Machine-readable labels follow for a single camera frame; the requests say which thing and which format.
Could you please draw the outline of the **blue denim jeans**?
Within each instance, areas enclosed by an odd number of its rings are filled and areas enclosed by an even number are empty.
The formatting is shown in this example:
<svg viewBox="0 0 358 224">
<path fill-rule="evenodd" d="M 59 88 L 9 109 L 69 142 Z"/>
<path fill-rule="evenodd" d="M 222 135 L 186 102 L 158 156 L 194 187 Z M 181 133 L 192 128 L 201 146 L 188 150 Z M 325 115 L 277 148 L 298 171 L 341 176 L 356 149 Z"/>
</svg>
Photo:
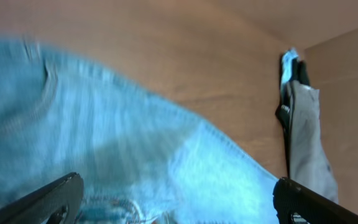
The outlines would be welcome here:
<svg viewBox="0 0 358 224">
<path fill-rule="evenodd" d="M 82 223 L 277 223 L 276 178 L 197 114 L 94 62 L 0 39 L 0 208 L 70 173 Z"/>
</svg>

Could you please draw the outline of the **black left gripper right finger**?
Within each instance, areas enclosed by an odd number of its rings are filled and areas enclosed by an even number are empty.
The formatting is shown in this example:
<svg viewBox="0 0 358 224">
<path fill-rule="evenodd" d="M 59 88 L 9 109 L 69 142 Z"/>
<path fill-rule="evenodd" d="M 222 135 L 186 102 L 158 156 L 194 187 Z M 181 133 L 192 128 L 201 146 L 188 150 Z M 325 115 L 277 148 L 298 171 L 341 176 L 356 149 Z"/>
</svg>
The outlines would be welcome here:
<svg viewBox="0 0 358 224">
<path fill-rule="evenodd" d="M 358 215 L 283 177 L 273 190 L 273 206 L 280 224 L 358 224 Z"/>
</svg>

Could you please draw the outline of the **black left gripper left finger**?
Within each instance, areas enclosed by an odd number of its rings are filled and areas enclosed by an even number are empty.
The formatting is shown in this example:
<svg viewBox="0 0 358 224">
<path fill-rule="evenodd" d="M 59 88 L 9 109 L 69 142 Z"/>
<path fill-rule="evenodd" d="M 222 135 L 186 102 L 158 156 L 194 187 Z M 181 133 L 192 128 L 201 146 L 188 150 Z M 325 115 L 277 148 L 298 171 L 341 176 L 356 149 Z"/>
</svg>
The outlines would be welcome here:
<svg viewBox="0 0 358 224">
<path fill-rule="evenodd" d="M 83 194 L 83 179 L 71 172 L 1 208 L 0 224 L 74 223 Z"/>
</svg>

